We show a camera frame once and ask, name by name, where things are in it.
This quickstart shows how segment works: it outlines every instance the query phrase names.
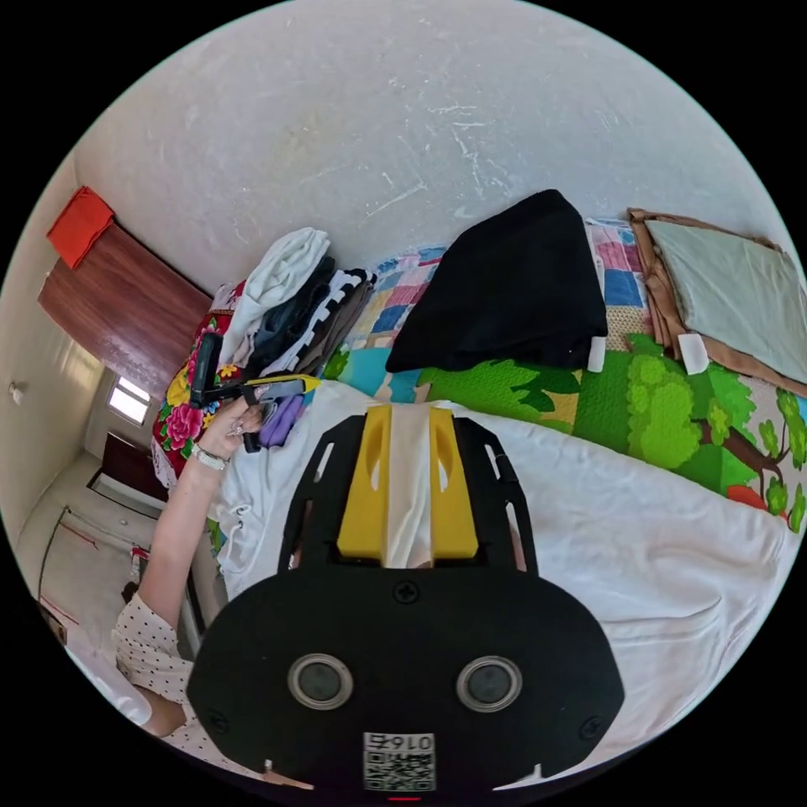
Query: camera lens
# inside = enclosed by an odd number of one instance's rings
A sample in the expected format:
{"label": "camera lens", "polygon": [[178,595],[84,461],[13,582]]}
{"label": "camera lens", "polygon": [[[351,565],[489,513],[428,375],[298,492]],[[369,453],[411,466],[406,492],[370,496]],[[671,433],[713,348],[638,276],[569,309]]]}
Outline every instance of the camera lens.
{"label": "camera lens", "polygon": [[350,670],[339,659],[314,653],[299,658],[289,670],[288,688],[310,709],[337,709],[353,691]]}
{"label": "camera lens", "polygon": [[498,712],[521,692],[521,672],[506,658],[485,656],[467,664],[456,681],[461,703],[475,712]]}

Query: black device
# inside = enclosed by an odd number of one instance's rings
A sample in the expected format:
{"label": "black device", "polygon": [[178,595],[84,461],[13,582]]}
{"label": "black device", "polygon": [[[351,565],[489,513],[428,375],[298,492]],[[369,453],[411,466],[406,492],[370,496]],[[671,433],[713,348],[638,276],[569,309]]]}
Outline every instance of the black device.
{"label": "black device", "polygon": [[[263,772],[271,760],[316,789],[375,791],[379,803],[479,794],[536,765],[548,777],[579,764],[624,689],[598,621],[540,577],[524,494],[496,435],[439,410],[433,567],[386,568],[383,548],[365,551],[386,535],[356,536],[356,525],[380,524],[378,409],[323,435],[289,507],[277,574],[208,628],[187,687],[199,720],[245,767]],[[435,494],[435,464],[453,498]],[[469,520],[470,538],[458,532]]]}
{"label": "black device", "polygon": [[[191,409],[205,409],[216,401],[241,397],[245,398],[250,406],[257,406],[275,398],[305,394],[319,383],[316,378],[311,376],[273,373],[216,386],[216,370],[219,367],[222,341],[220,334],[208,333],[202,337],[193,378],[190,380],[189,406]],[[258,435],[252,432],[245,433],[244,448],[249,454],[260,451],[261,444],[258,442]]]}

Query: purple cloth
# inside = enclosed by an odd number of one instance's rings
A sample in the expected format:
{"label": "purple cloth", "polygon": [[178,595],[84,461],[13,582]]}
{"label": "purple cloth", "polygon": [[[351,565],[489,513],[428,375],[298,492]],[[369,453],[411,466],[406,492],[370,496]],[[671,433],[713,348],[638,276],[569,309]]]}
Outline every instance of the purple cloth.
{"label": "purple cloth", "polygon": [[275,413],[258,432],[258,442],[264,448],[282,446],[286,442],[288,433],[303,408],[303,399],[303,395],[293,395],[277,402]]}

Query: white shirt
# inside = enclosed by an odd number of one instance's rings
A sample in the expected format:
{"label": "white shirt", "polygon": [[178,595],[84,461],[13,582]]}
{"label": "white shirt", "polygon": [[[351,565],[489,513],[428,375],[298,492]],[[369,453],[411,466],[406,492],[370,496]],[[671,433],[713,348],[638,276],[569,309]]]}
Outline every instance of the white shirt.
{"label": "white shirt", "polygon": [[[228,536],[219,562],[231,599],[277,573],[288,505],[320,436],[377,403],[323,382],[285,446],[235,455],[213,513]],[[799,537],[783,519],[594,443],[452,403],[433,405],[498,436],[525,492],[541,576],[592,612],[620,669],[620,713],[585,762],[558,776],[606,762],[675,725],[752,641]],[[428,409],[393,404],[390,567],[430,557]],[[539,781],[536,774],[514,785]]]}

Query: qr code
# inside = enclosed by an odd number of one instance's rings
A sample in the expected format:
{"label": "qr code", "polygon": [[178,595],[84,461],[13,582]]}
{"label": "qr code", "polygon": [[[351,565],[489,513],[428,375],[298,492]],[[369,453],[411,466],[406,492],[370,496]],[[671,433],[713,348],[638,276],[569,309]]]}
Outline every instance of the qr code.
{"label": "qr code", "polygon": [[433,734],[364,735],[365,789],[434,790],[435,773]]}

